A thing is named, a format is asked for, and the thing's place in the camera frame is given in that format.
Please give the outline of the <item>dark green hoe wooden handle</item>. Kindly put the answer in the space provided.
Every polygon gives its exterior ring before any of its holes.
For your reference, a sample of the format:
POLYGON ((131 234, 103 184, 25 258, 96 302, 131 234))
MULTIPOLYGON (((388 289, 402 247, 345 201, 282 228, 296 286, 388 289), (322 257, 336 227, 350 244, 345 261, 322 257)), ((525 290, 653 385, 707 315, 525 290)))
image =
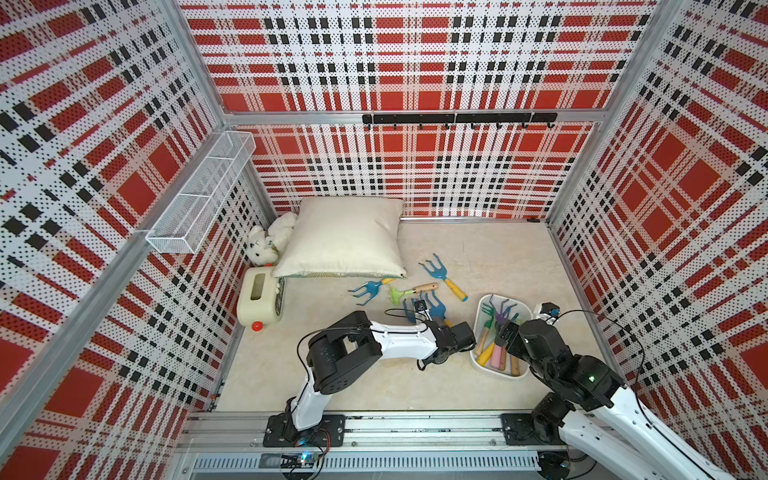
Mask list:
POLYGON ((510 375, 513 377, 519 377, 521 375, 519 359, 514 356, 510 356, 510 375))

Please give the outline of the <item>purple rake pink handle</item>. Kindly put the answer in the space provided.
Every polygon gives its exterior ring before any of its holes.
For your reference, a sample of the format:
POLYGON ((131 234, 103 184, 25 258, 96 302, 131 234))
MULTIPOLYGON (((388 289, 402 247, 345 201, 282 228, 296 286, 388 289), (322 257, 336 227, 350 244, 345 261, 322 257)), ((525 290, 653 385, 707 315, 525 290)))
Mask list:
POLYGON ((494 308, 494 319, 496 335, 494 338, 494 349, 490 357, 490 367, 498 372, 506 372, 506 340, 507 330, 510 323, 515 323, 519 316, 516 311, 517 303, 504 299, 499 307, 494 308))

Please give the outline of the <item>green fork rake wooden handle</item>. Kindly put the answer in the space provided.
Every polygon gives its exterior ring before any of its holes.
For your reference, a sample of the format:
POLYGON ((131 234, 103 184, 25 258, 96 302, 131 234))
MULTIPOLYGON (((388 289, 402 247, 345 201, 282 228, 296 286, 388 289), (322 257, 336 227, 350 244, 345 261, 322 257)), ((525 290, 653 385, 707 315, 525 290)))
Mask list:
POLYGON ((437 283, 427 283, 423 285, 418 285, 415 287, 412 287, 410 289, 400 290, 396 286, 391 285, 390 286, 390 299, 394 306, 398 306, 402 303, 402 300, 406 296, 426 293, 430 291, 437 290, 439 288, 439 285, 437 283))

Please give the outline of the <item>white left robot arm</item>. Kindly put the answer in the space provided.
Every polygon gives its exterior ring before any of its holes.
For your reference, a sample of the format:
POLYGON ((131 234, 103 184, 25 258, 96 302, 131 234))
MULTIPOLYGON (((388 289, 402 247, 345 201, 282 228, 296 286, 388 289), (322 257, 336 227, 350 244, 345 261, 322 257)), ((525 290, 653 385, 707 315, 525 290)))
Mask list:
POLYGON ((354 311, 331 326, 304 337, 308 350, 301 355, 305 380, 285 410, 267 421, 262 445, 287 448, 318 442, 340 447, 346 417, 327 414, 333 395, 353 385, 376 362, 413 359, 421 370, 445 363, 456 353, 476 346, 472 328, 465 322, 441 325, 428 318, 417 324, 387 325, 354 311))

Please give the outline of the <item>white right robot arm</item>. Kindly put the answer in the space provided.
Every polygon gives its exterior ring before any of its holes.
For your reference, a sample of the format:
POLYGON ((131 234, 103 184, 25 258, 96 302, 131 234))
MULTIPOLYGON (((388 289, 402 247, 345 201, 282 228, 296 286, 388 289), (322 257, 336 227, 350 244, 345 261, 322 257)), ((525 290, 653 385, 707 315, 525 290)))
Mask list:
POLYGON ((541 319, 498 329, 496 343, 550 392, 531 411, 531 433, 575 448, 622 479, 730 479, 655 414, 602 360, 571 352, 541 319))

